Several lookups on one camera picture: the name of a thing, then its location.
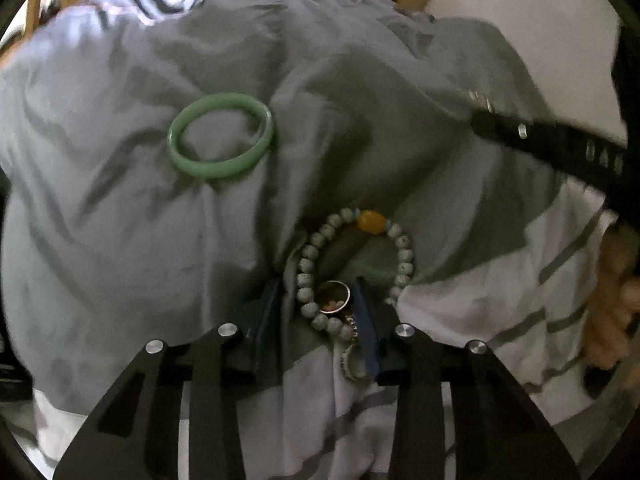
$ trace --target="orange bead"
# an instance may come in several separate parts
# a ring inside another ring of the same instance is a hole
[[[364,210],[358,218],[358,229],[370,235],[379,235],[385,232],[386,218],[380,213]]]

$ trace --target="ring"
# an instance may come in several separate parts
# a ring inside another ring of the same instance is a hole
[[[200,162],[187,158],[178,148],[182,134],[198,117],[212,112],[229,108],[239,108],[247,111],[260,119],[261,135],[258,141],[241,155],[228,160]],[[175,167],[183,173],[210,180],[213,178],[226,178],[242,173],[254,167],[261,156],[264,155],[273,140],[273,118],[271,111],[263,102],[246,94],[222,93],[213,94],[187,106],[174,119],[169,127],[167,144],[169,156]]]

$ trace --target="metal bolt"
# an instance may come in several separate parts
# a ring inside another ring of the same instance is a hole
[[[415,335],[415,328],[407,323],[401,323],[396,326],[396,334],[400,337],[413,337]]]
[[[486,343],[484,341],[480,341],[479,339],[469,341],[469,343],[467,343],[467,346],[473,354],[486,354],[486,351],[488,350]]]
[[[157,354],[163,348],[164,348],[164,343],[159,339],[154,339],[153,341],[149,341],[145,346],[146,353],[148,354]]]
[[[235,326],[233,323],[225,323],[218,327],[218,333],[222,337],[231,337],[235,335],[237,331],[238,331],[238,327]]]

